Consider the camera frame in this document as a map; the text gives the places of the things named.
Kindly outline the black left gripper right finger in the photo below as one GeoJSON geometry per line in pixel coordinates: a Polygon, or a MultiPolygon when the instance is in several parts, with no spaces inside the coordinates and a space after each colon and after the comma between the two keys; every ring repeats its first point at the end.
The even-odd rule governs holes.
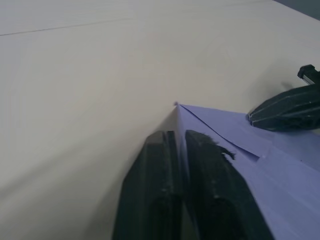
{"type": "Polygon", "coordinates": [[[199,239],[274,239],[245,179],[229,161],[236,155],[194,130],[185,132],[185,143],[199,239]]]}

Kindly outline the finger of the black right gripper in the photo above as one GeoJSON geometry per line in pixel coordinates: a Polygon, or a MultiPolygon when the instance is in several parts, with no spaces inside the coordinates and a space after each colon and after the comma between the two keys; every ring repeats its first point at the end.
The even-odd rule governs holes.
{"type": "Polygon", "coordinates": [[[277,94],[248,113],[248,118],[271,118],[314,107],[320,103],[320,87],[307,85],[277,94]]]}
{"type": "Polygon", "coordinates": [[[288,108],[275,105],[249,113],[251,126],[271,132],[298,132],[320,127],[320,103],[308,103],[288,108]]]}

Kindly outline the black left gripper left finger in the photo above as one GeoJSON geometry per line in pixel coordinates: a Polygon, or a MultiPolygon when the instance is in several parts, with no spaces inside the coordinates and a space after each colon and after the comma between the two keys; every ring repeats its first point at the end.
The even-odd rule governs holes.
{"type": "Polygon", "coordinates": [[[174,131],[149,135],[126,174],[114,240],[179,240],[183,197],[174,131]]]}

